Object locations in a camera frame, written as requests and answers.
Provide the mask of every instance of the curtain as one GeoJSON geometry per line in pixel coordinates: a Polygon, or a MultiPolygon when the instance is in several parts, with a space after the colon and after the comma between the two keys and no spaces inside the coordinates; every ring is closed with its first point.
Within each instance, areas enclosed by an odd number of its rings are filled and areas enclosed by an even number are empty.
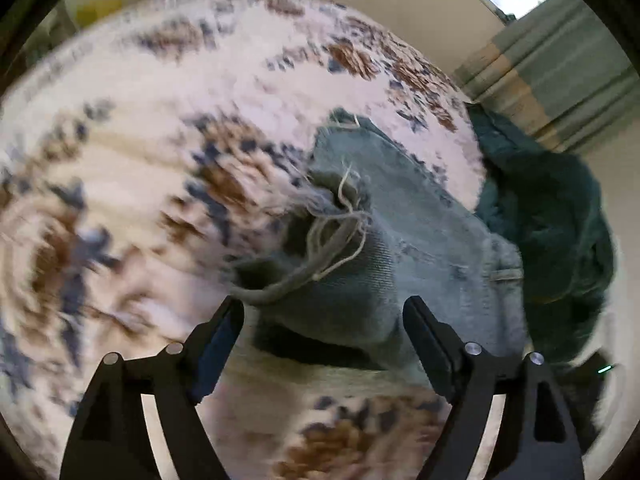
{"type": "Polygon", "coordinates": [[[638,115],[640,78],[582,0],[547,0],[453,75],[471,99],[550,150],[575,150],[638,115]]]}

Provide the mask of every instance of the yellow object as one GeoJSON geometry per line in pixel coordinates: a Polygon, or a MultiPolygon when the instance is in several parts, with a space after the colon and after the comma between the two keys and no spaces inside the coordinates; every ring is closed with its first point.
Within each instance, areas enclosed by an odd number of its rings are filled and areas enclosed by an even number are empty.
{"type": "Polygon", "coordinates": [[[76,22],[82,28],[122,8],[122,0],[94,0],[76,9],[76,22]]]}

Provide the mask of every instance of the denim jeans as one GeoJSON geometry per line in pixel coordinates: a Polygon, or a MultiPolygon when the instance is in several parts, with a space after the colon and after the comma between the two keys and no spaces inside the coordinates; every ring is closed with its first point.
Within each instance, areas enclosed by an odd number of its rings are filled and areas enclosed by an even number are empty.
{"type": "Polygon", "coordinates": [[[517,248],[489,232],[368,119],[356,122],[343,110],[332,114],[329,126],[318,131],[308,181],[303,194],[314,197],[308,218],[289,218],[282,250],[238,264],[235,296],[293,332],[364,350],[416,383],[426,377],[402,325],[410,296],[421,296],[465,341],[495,355],[523,351],[517,248]],[[332,246],[330,262],[357,256],[313,279],[328,261],[310,269],[318,258],[308,250],[305,256],[309,225],[340,212],[338,184],[345,174],[344,194],[356,213],[367,216],[366,234],[363,240],[354,218],[344,214],[320,253],[332,246]]]}

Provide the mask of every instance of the metal pin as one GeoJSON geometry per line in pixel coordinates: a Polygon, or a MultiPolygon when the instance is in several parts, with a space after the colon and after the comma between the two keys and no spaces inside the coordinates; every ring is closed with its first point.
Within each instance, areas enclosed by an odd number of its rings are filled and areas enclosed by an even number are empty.
{"type": "Polygon", "coordinates": [[[482,353],[482,347],[478,343],[471,341],[465,345],[465,352],[469,355],[480,355],[482,353]]]}
{"type": "Polygon", "coordinates": [[[118,362],[119,355],[116,352],[109,352],[102,358],[102,362],[106,365],[114,365],[118,362]]]}
{"type": "Polygon", "coordinates": [[[529,359],[531,359],[531,362],[535,365],[541,365],[542,363],[545,362],[545,358],[542,356],[542,354],[539,354],[538,352],[533,352],[529,355],[529,359]]]}
{"type": "Polygon", "coordinates": [[[169,355],[178,355],[182,352],[182,343],[169,343],[164,351],[169,355]]]}

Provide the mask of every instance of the dark green towel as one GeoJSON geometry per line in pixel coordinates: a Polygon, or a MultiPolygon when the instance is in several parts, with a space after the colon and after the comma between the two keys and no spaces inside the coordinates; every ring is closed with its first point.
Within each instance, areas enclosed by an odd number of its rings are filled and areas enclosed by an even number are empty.
{"type": "Polygon", "coordinates": [[[476,215],[520,249],[536,350],[567,362],[591,335],[614,275],[600,186],[577,156],[547,151],[482,105],[467,110],[488,168],[476,215]]]}

